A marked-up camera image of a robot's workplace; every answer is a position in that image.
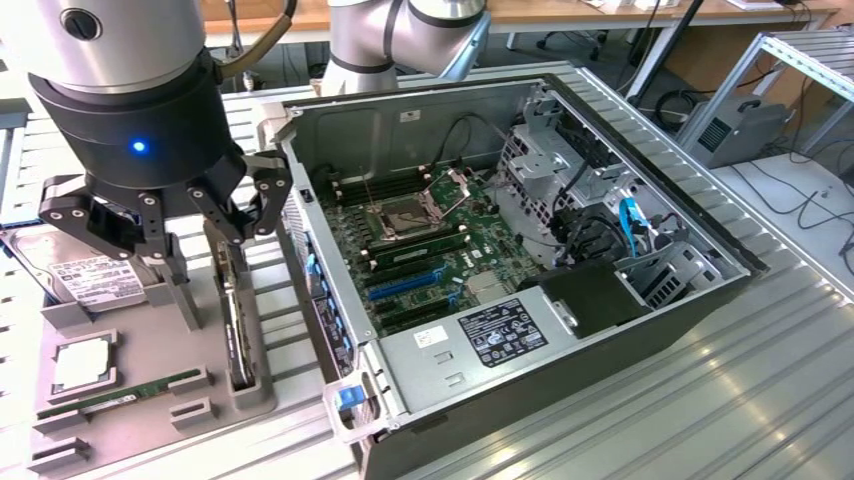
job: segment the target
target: barcode label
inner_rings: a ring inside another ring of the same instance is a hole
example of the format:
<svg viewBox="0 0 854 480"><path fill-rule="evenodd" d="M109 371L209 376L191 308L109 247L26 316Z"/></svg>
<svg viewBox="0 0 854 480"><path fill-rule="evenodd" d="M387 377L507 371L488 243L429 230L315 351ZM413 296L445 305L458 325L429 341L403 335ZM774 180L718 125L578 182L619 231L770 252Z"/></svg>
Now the barcode label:
<svg viewBox="0 0 854 480"><path fill-rule="evenodd" d="M127 260L103 255L49 265L48 269L84 307L143 293L143 283Z"/></svg>

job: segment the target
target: slotted aluminum surface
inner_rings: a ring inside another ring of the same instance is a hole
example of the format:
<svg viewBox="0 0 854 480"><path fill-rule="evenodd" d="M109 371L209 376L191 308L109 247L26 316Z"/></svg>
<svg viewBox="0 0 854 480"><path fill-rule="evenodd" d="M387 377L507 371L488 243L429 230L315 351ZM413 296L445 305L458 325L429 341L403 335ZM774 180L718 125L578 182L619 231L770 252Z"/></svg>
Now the slotted aluminum surface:
<svg viewBox="0 0 854 480"><path fill-rule="evenodd" d="M846 477L854 472L854 312L844 297L822 279L820 266L776 240L772 235L782 238L782 234L772 225L747 216L750 207L698 174L675 144L588 72L551 63L486 69L472 77L539 72L559 75L771 266L771 272L670 349L407 478ZM432 81L420 76L409 85ZM307 88L291 89L260 101L308 95ZM235 118L248 118L248 108L257 101L225 99L241 142L251 141L249 136L240 138L251 127ZM28 127L26 137L59 136L41 125L43 133L31 134ZM39 146L35 139L29 142ZM171 225L180 233L191 267L207 261L199 225L191 219ZM183 478L356 478L352 456L332 439L319 404L316 356L269 240L249 250L249 262L265 318L277 410L83 478L156 478L163 472L181 472ZM4 268L14 270L8 263ZM41 319L32 288L22 283L16 286L28 293L0 304L0 315L5 315L0 318L13 318L26 328L0 333L0 352L8 352L10 344L21 354L26 346L35 350L24 333L36 329ZM0 382L10 363L0 364ZM17 398L17 411L26 412L25 385L10 388L0 402ZM25 476L14 466L22 455L20 444L6 441L21 417L10 414L9 420L2 406L0 422L6 423L0 424L0 444L13 448L0 449L0 476Z"/></svg>
<svg viewBox="0 0 854 480"><path fill-rule="evenodd" d="M847 30L764 34L762 50L854 102L854 35Z"/></svg>

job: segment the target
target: gray bracket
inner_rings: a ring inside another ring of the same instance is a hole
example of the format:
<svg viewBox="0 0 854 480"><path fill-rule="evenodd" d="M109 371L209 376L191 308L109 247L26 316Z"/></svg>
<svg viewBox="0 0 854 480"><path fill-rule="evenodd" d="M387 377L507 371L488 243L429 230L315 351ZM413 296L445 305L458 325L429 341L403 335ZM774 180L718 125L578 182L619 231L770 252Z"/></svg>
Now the gray bracket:
<svg viewBox="0 0 854 480"><path fill-rule="evenodd" d="M179 380L177 382L172 382L167 385L169 392L175 395L183 395L193 390L197 390L204 387L209 387L213 382L211 380L211 373L204 365L196 367L201 373L195 377L185 378L184 380Z"/></svg>
<svg viewBox="0 0 854 480"><path fill-rule="evenodd" d="M215 419L216 410L209 397L199 398L169 408L169 422L179 432Z"/></svg>
<svg viewBox="0 0 854 480"><path fill-rule="evenodd" d="M47 473L60 467L88 460L89 445L77 437L67 438L32 453L26 468L36 473Z"/></svg>
<svg viewBox="0 0 854 480"><path fill-rule="evenodd" d="M175 303L172 292L169 292L169 286L165 283L157 283L143 287L143 293L145 299L152 307L163 307Z"/></svg>
<svg viewBox="0 0 854 480"><path fill-rule="evenodd" d="M41 308L41 316L59 331L92 323L89 312L79 303L63 303Z"/></svg>

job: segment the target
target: sticker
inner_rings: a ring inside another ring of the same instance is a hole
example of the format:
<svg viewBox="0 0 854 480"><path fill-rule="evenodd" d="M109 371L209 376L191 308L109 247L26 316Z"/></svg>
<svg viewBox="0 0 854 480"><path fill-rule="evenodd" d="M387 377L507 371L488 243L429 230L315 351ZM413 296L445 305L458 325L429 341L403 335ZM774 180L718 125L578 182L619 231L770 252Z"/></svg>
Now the sticker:
<svg viewBox="0 0 854 480"><path fill-rule="evenodd" d="M518 299L466 315L459 324L490 368L548 345Z"/></svg>
<svg viewBox="0 0 854 480"><path fill-rule="evenodd" d="M124 405L125 403L135 402L136 398L137 397L133 394L124 395L123 397L119 397L113 400L108 400L104 403L97 403L91 407L83 407L80 409L80 413L83 413L84 415L88 415L91 413L100 412L101 410L108 410L111 408Z"/></svg>
<svg viewBox="0 0 854 480"><path fill-rule="evenodd" d="M420 110L409 110L408 112L400 112L400 123L413 122L421 119Z"/></svg>
<svg viewBox="0 0 854 480"><path fill-rule="evenodd" d="M441 327L441 325L428 328L427 330L421 330L412 336L415 337L417 348L428 347L433 343L443 342L448 339L448 334L445 333L444 327Z"/></svg>
<svg viewBox="0 0 854 480"><path fill-rule="evenodd" d="M425 248L421 248L420 250L415 250L413 252L404 253L403 255L397 255L395 258L391 259L391 261L392 263L397 263L397 262L401 262L403 260L408 260L409 258L420 257L427 252L428 250Z"/></svg>
<svg viewBox="0 0 854 480"><path fill-rule="evenodd" d="M48 270L84 307L143 293L143 284L127 260L103 255L48 265Z"/></svg>

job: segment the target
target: blue latch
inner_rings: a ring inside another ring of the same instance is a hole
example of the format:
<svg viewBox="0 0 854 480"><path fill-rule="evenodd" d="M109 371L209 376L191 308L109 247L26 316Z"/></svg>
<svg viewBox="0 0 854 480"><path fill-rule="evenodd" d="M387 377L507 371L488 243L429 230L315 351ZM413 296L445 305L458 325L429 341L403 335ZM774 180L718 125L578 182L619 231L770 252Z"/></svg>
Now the blue latch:
<svg viewBox="0 0 854 480"><path fill-rule="evenodd" d="M337 395L335 397L335 408L337 408L339 412L349 410L361 403L364 403L364 389L361 388L361 385L347 387L337 391Z"/></svg>

